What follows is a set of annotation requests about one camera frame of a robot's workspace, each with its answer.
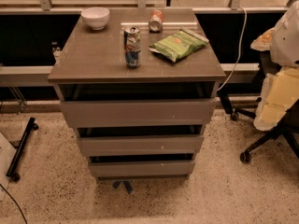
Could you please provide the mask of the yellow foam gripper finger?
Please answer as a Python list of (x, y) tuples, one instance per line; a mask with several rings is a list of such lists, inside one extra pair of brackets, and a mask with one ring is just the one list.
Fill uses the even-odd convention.
[(275, 75), (267, 74), (261, 98), (253, 125), (260, 131), (269, 131), (299, 99), (299, 69), (283, 68)]
[(254, 39), (250, 44), (250, 47), (258, 51), (270, 50), (272, 34), (274, 33), (274, 31), (274, 28), (268, 29), (262, 35), (259, 35), (256, 39)]

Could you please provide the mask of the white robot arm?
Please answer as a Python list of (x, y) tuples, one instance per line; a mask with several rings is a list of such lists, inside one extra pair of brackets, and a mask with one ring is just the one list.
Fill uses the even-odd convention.
[(279, 72), (263, 80), (261, 101), (253, 125), (260, 131), (276, 127), (299, 99), (299, 1), (279, 19), (270, 41), (270, 58), (281, 66)]

